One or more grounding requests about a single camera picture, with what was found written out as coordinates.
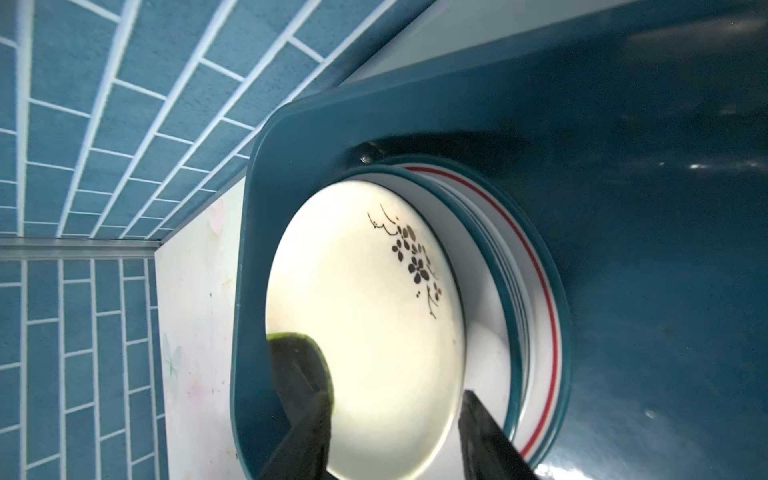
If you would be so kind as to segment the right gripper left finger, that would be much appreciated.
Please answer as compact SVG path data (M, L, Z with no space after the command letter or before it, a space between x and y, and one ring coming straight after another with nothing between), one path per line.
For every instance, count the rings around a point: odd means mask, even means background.
M330 397L320 391L274 451L259 479L324 479L330 440Z

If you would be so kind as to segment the black round plate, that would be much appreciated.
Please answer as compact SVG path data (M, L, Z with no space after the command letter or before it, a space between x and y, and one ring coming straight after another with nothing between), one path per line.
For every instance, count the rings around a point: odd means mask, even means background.
M444 277L451 278L457 288L456 297L461 302L467 330L495 315L494 310L484 310L500 296L493 274L495 257L488 249L478 220L455 194L433 180L395 166L354 169L337 180L379 185L403 198L427 224L448 266L440 271L434 269L434 262L427 257L430 249L425 235L408 237L409 244L417 250L416 259L408 262L415 267L422 286L432 283L428 288L430 308L441 302L437 284Z

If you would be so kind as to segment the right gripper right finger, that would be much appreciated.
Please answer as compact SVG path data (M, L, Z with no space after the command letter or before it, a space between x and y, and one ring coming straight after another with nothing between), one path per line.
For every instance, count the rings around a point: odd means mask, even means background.
M538 479L471 390L463 393L458 428L466 480Z

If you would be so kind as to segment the cream plate black mark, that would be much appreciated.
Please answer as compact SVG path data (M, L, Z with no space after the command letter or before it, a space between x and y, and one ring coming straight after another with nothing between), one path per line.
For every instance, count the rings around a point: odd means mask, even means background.
M465 327L447 256L406 200L362 180L311 196L277 247L265 328L287 417L328 394L332 475L427 469L458 409Z

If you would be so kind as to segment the green rim plate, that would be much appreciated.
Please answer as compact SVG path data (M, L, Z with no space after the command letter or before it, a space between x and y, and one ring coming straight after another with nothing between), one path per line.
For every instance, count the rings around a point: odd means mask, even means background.
M384 163L458 191L500 235L503 257L511 262L516 286L528 301L520 317L527 328L526 389L510 439L529 465L536 467L555 442L571 394L572 322L552 255L518 203L479 172L429 155L399 156Z

